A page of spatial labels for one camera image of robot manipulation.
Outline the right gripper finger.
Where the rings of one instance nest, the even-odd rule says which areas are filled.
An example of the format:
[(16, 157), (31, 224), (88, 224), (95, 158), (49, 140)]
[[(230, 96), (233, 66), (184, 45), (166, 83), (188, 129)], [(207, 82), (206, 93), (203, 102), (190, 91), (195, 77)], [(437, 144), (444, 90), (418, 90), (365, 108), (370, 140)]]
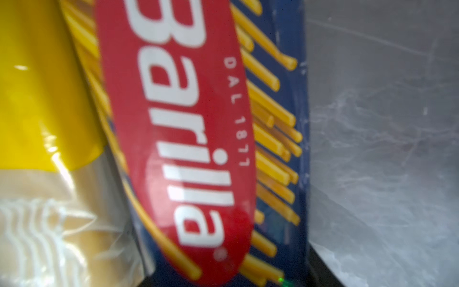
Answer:
[(309, 247), (308, 269), (309, 287), (344, 287), (312, 246)]

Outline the yellow Pastatime spaghetti pack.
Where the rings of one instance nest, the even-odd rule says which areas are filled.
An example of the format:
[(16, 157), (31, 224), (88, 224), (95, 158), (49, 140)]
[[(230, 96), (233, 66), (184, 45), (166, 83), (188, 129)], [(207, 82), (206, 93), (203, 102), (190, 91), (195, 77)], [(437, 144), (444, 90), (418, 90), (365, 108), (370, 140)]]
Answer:
[(142, 258), (57, 1), (1, 2), (1, 285), (137, 287)]

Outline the blue Barilla spaghetti pack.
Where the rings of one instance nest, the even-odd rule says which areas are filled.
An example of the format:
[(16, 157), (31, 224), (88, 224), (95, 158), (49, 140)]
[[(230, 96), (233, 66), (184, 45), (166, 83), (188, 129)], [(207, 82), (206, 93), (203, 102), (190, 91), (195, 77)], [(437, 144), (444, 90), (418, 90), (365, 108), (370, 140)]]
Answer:
[(146, 287), (304, 287), (302, 1), (61, 1)]

